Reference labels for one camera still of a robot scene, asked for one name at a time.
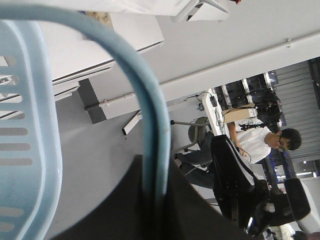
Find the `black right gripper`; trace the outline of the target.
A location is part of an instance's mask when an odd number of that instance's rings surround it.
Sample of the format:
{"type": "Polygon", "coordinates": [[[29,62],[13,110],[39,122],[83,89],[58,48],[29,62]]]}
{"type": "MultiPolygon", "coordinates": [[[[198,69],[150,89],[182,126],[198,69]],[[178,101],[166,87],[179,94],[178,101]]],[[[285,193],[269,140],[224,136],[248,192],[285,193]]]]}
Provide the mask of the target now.
{"type": "Polygon", "coordinates": [[[226,135],[212,137],[211,156],[212,189],[224,217],[251,236],[293,222],[287,195],[258,179],[226,135]]]}

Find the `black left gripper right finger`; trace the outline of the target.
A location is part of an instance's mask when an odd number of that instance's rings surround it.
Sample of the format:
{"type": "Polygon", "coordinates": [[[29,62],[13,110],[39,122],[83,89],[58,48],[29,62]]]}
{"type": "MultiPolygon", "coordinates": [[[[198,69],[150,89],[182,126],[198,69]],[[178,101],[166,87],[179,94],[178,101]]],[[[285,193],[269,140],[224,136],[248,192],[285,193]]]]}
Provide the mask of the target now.
{"type": "Polygon", "coordinates": [[[169,161],[163,215],[165,240],[252,240],[210,206],[169,161]]]}

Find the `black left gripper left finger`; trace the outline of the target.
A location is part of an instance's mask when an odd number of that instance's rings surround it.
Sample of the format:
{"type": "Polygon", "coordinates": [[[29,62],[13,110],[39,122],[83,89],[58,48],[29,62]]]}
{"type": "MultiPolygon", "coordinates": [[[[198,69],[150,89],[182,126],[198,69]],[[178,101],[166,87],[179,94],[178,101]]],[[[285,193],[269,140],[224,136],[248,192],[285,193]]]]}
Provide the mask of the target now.
{"type": "Polygon", "coordinates": [[[143,156],[133,161],[114,190],[87,216],[57,234],[53,240],[146,240],[143,156]]]}

